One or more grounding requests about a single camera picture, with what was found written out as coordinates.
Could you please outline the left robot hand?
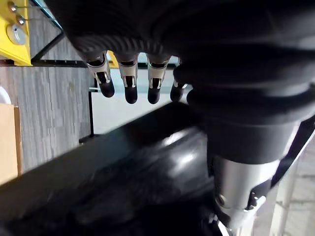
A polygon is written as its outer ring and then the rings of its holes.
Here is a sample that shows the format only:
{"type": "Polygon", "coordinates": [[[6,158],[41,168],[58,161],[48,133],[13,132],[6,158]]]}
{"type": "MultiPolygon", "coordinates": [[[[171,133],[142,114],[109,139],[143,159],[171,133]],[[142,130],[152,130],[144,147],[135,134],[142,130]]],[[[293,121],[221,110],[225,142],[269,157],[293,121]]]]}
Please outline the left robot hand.
{"type": "Polygon", "coordinates": [[[244,225],[302,122],[315,114],[315,3],[312,0],[48,0],[78,54],[120,65],[140,52],[149,67],[176,56],[179,84],[204,120],[217,216],[244,225]]]}

